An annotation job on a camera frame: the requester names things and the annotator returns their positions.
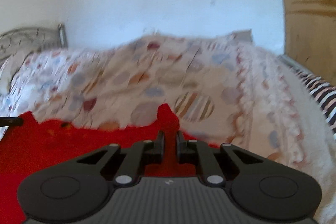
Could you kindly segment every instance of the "headboard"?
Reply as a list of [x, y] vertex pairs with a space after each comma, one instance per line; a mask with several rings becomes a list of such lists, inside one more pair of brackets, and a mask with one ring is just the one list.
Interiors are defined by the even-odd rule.
[[50, 48], [67, 47], [65, 27], [61, 23], [57, 29], [26, 27], [0, 34], [0, 66], [5, 60], [22, 48], [44, 51]]

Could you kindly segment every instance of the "bed sheet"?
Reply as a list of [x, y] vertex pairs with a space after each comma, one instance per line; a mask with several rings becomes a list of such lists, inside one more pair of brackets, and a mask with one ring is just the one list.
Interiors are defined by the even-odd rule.
[[157, 35], [106, 52], [32, 55], [2, 100], [4, 116], [31, 110], [38, 122], [104, 130], [148, 125], [168, 103], [191, 135], [315, 177], [324, 193], [316, 219], [335, 223], [336, 148], [322, 112], [276, 56], [234, 36]]

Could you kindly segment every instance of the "pillow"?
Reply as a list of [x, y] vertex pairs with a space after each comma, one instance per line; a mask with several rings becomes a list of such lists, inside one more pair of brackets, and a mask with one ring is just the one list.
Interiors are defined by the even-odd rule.
[[11, 88], [13, 76], [21, 68], [26, 57], [33, 51], [33, 49], [28, 48], [21, 49], [17, 51], [16, 54], [8, 57], [8, 59], [4, 62], [0, 69], [0, 95], [8, 94]]

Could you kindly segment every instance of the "silver screw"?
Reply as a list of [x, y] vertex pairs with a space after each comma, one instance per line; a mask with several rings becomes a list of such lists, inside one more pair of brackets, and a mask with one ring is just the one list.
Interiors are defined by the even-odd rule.
[[115, 181], [118, 182], [119, 184], [127, 184], [132, 181], [132, 178], [128, 175], [121, 175], [121, 176], [117, 176], [115, 178]]
[[221, 176], [212, 175], [212, 176], [208, 176], [207, 181], [212, 184], [219, 184], [219, 183], [222, 183], [224, 179]]

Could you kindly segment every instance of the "red fabric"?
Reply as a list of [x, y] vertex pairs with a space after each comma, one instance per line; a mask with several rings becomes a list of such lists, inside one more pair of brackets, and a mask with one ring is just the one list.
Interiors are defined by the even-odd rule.
[[[20, 115], [23, 127], [10, 128], [0, 142], [0, 224], [19, 224], [25, 216], [17, 202], [16, 190], [28, 175], [61, 163], [110, 143], [130, 147], [141, 140], [155, 140], [159, 130], [165, 132], [165, 156], [162, 165], [149, 165], [148, 176], [192, 176], [193, 165], [179, 165], [175, 155], [175, 136], [179, 119], [167, 104], [158, 108], [157, 120], [146, 127], [127, 127], [112, 132], [64, 126], [62, 121], [38, 124], [31, 112]], [[194, 139], [184, 134], [186, 140]]]

